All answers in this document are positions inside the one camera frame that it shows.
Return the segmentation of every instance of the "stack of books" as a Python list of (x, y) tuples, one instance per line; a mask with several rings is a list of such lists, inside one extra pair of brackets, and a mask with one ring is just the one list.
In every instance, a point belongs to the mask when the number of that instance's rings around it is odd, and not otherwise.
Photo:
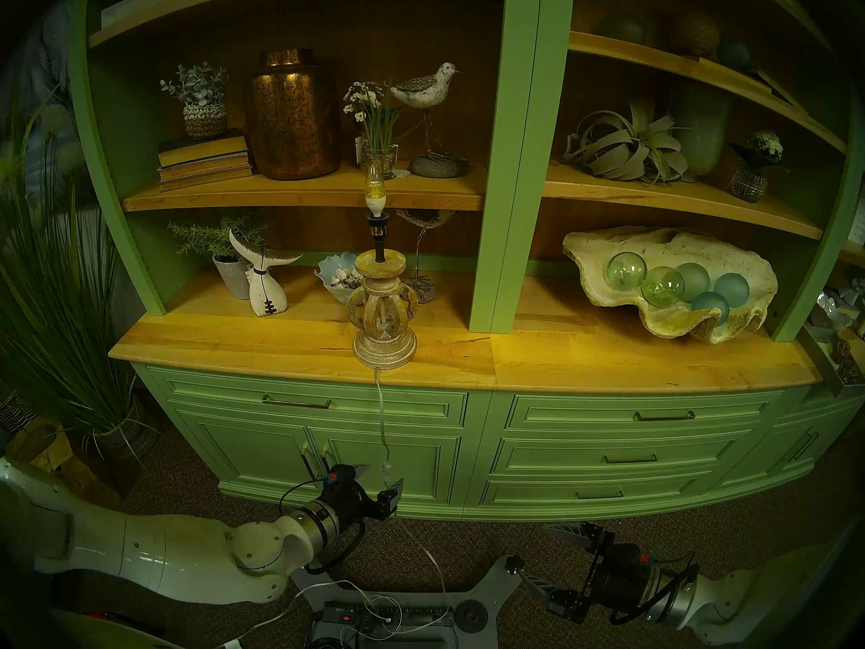
[(205, 141), (162, 142), (159, 164), (160, 192), (253, 175), (247, 140), (237, 128)]

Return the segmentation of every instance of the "white pot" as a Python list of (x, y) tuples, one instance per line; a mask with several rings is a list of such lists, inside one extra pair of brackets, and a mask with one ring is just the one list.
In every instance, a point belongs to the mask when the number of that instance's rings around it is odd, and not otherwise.
[(234, 262), (220, 262), (214, 256), (214, 265), (235, 298), (249, 299), (249, 279), (247, 279), (249, 263), (243, 258)]

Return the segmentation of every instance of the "small potted flowers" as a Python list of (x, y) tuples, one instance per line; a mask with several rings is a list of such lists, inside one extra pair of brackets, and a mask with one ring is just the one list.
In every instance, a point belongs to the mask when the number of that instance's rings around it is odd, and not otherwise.
[(739, 161), (739, 168), (730, 180), (730, 189), (740, 200), (756, 202), (769, 187), (764, 172), (780, 167), (784, 148), (771, 130), (758, 130), (748, 137), (744, 146), (731, 144)]
[(363, 132), (363, 155), (374, 164), (382, 178), (394, 178), (397, 145), (394, 141), (394, 123), (400, 116), (400, 107), (391, 107), (390, 93), (368, 81), (355, 81), (343, 96), (348, 114), (355, 127)]

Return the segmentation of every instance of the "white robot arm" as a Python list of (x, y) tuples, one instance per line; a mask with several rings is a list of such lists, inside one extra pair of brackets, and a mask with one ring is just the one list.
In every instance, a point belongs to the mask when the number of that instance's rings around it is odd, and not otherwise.
[(780, 630), (817, 588), (855, 527), (848, 526), (831, 544), (792, 551), (717, 581), (697, 574), (700, 566), (691, 559), (679, 572), (669, 572), (636, 544), (615, 544), (614, 533), (587, 521), (547, 526), (594, 554), (579, 592), (526, 574), (519, 556), (510, 556), (506, 567), (520, 575), (547, 612), (574, 623), (584, 621), (591, 605), (601, 605), (612, 609), (614, 625), (643, 617), (676, 630), (691, 628), (703, 644), (718, 646)]
[(352, 524), (395, 511), (402, 480), (371, 500), (356, 481), (368, 465), (335, 465), (321, 495), (271, 523), (230, 528), (197, 516), (129, 516), (89, 504), (59, 479), (0, 458), (0, 523), (12, 551), (46, 573), (92, 569), (178, 601), (269, 602)]

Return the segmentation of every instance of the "potted plant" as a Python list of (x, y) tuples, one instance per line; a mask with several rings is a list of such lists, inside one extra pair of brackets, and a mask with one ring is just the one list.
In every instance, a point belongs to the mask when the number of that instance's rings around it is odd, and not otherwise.
[(170, 222), (168, 228), (183, 241), (177, 249), (179, 255), (210, 255), (231, 294), (237, 299), (249, 299), (249, 263), (237, 255), (228, 239), (228, 232), (234, 232), (243, 241), (261, 244), (264, 243), (266, 223), (253, 223), (249, 215), (237, 215), (223, 216), (215, 227)]
[(179, 85), (159, 82), (162, 90), (177, 97), (183, 104), (183, 122), (192, 139), (210, 139), (224, 133), (228, 127), (225, 111), (225, 69), (213, 69), (207, 62), (189, 69), (177, 66)]
[(748, 137), (744, 146), (731, 144), (739, 168), (730, 180), (730, 189), (740, 200), (756, 202), (768, 190), (766, 170), (781, 166), (784, 148), (771, 130), (758, 130)]
[(347, 104), (343, 113), (351, 116), (355, 127), (363, 132), (363, 155), (374, 164), (382, 178), (394, 178), (398, 146), (394, 144), (394, 123), (402, 111), (390, 105), (390, 91), (377, 84), (355, 81), (343, 96)]
[(85, 431), (85, 447), (139, 457), (158, 436), (133, 395), (131, 365), (108, 357), (116, 337), (112, 302), (119, 256), (80, 158), (48, 122), (38, 184), (29, 189), (25, 154), (38, 119), (13, 107), (0, 156), (0, 374), (42, 414)]

